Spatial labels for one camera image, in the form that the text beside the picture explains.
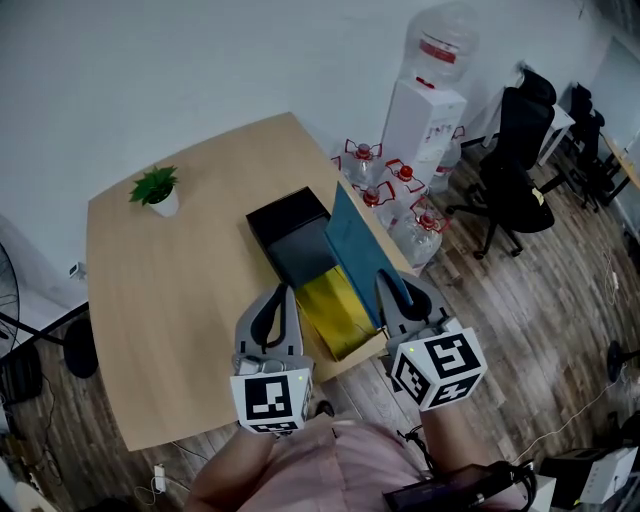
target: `green plant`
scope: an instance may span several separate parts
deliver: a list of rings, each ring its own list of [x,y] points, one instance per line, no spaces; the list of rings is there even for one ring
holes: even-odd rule
[[[131,191],[130,202],[142,201],[142,204],[157,204],[171,194],[178,179],[173,175],[177,167],[162,167],[155,165],[149,172],[145,172],[142,179],[135,181],[136,188]]]

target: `white pot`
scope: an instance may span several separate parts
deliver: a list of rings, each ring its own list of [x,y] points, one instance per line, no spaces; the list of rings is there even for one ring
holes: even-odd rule
[[[162,201],[156,204],[149,203],[149,206],[163,217],[171,217],[172,215],[175,215],[178,211],[178,207],[180,206],[176,187],[173,187],[171,189],[171,193]]]

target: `black office chair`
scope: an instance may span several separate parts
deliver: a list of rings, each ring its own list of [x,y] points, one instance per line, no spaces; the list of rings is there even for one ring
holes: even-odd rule
[[[599,112],[583,122],[582,141],[584,148],[578,155],[576,169],[571,176],[582,189],[582,208],[586,208],[589,201],[593,204],[593,211],[598,212],[598,197],[603,192],[611,192],[615,185],[607,175],[604,163],[598,158],[598,138],[600,128],[604,126],[604,118]]]
[[[511,251],[515,257],[522,252],[522,245],[514,231],[536,233],[553,225],[551,209],[544,200],[540,204],[527,174],[536,163],[553,116],[551,105],[532,100],[520,89],[509,87],[504,91],[498,145],[480,162],[480,178],[486,188],[472,185],[467,190],[468,204],[446,210],[449,215],[460,210],[489,218],[484,247],[473,253],[476,259],[487,254],[498,226],[516,246]],[[476,201],[484,207],[476,206]]]
[[[522,74],[524,79],[518,89],[524,96],[536,103],[549,106],[555,105],[557,99],[556,90],[549,80],[526,68],[522,70]]]
[[[579,151],[580,143],[584,142],[585,128],[591,115],[591,109],[593,103],[591,103],[591,92],[589,89],[582,87],[580,84],[571,89],[571,108],[569,109],[569,115],[575,121],[575,124],[571,125],[569,132],[573,137],[573,144],[571,149]]]

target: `wooden floor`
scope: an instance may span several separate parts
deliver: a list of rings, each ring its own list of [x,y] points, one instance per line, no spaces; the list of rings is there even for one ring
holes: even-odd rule
[[[477,162],[485,153],[479,145],[465,149],[451,190],[435,199],[442,211],[446,204],[463,202],[460,192],[478,180]],[[554,175],[553,167],[535,168],[532,175],[541,185]],[[487,257],[475,260],[472,251],[484,242],[487,225],[484,219],[459,212],[434,264],[423,274],[439,287],[461,323],[476,330],[489,371],[466,401],[465,412],[494,453],[507,460],[539,436],[558,430],[602,392],[611,340],[629,350],[638,348],[640,278],[626,256],[621,226],[606,209],[599,214],[582,210],[565,186],[546,199],[555,225],[522,235],[525,250],[519,257],[509,255],[510,242],[498,231]],[[609,255],[620,281],[615,305],[605,291]],[[63,482],[56,486],[51,477],[51,484],[61,510],[81,510],[109,496],[131,496],[135,486],[149,486],[157,463],[164,464],[168,477],[189,486],[203,460],[171,444],[129,453],[100,375],[78,380],[66,371],[59,347],[41,341],[37,347],[56,396],[50,446]],[[327,396],[339,411],[407,431],[418,423],[417,410],[406,396],[392,394],[382,375],[374,358],[325,383],[316,395]],[[544,454],[590,445],[610,410],[619,411],[624,420],[635,408],[626,386],[619,382],[609,389],[564,431],[538,443],[530,455],[540,460]],[[36,451],[51,402],[45,383],[38,398],[11,408]],[[180,444],[211,457],[235,428],[206,432]],[[170,485],[155,509],[176,510],[185,494]]]

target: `water bottle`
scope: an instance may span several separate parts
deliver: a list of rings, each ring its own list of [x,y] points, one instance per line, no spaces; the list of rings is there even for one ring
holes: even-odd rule
[[[378,218],[384,229],[389,229],[394,220],[395,194],[388,181],[376,186],[369,186],[362,193],[362,200]]]
[[[451,139],[429,185],[430,193],[441,194],[448,190],[449,178],[460,161],[460,158],[462,158],[460,143],[455,139]]]
[[[415,177],[413,168],[405,165],[396,158],[386,164],[389,170],[389,181],[395,191],[396,202],[402,208],[402,213],[410,208],[427,191],[426,185]]]
[[[381,173],[382,145],[369,146],[358,144],[347,139],[344,144],[344,154],[340,157],[340,169],[345,177],[355,187],[362,191],[376,185]]]
[[[435,210],[427,208],[420,215],[409,210],[391,228],[391,238],[416,274],[422,271],[440,248],[442,232],[449,227],[449,222],[439,217]]]
[[[426,9],[415,22],[411,39],[417,48],[414,74],[429,87],[451,88],[467,71],[478,48],[477,14],[464,2]]]

